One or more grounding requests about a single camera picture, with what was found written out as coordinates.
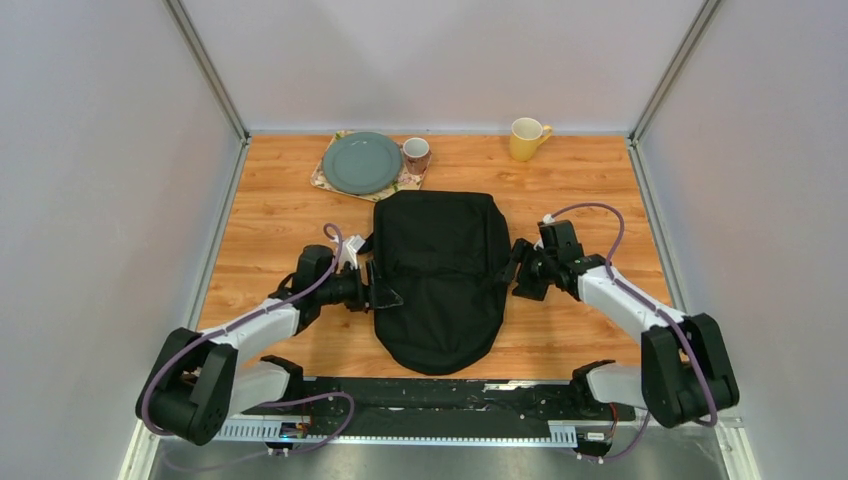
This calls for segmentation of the black fabric student bag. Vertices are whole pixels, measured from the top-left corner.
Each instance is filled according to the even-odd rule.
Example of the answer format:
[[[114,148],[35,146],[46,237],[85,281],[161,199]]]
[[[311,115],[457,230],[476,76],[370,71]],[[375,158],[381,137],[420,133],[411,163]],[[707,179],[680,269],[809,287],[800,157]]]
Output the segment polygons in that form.
[[[505,317],[505,216],[487,193],[401,191],[373,211],[372,259],[402,300],[374,313],[376,337],[401,366],[449,375],[486,356]]]

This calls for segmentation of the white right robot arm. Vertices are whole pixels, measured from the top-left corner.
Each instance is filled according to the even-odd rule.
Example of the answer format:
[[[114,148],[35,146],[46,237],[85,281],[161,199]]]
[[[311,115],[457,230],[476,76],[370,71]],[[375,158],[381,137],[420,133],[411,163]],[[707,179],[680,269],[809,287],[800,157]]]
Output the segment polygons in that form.
[[[647,411],[666,428],[713,426],[740,391],[717,321],[658,302],[599,254],[587,255],[568,220],[541,222],[540,239],[515,241],[500,276],[515,296],[542,301],[550,287],[604,314],[640,349],[640,364],[600,360],[574,370],[570,404],[593,419],[610,403]]]

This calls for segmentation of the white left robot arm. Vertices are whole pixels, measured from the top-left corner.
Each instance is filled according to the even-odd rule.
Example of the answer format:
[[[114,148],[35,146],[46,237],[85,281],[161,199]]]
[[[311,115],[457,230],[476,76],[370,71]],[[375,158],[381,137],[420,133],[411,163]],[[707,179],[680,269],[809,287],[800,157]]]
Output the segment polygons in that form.
[[[135,413],[151,432],[198,446],[209,443],[229,417],[251,408],[270,404],[280,414],[294,414],[306,398],[305,387],[294,380],[301,368],[276,356],[265,356],[252,367],[245,362],[302,333],[325,305],[367,312],[402,303],[373,261],[360,267],[343,248],[308,245],[295,272],[258,307],[217,328],[173,330]]]

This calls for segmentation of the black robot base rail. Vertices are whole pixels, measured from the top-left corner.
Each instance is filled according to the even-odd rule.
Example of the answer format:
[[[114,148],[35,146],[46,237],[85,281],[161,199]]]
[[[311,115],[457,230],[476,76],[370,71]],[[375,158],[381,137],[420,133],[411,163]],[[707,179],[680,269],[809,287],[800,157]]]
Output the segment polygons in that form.
[[[445,378],[303,377],[288,398],[298,406],[253,407],[253,415],[293,416],[317,437],[542,438],[552,421],[610,431],[637,418],[567,382]]]

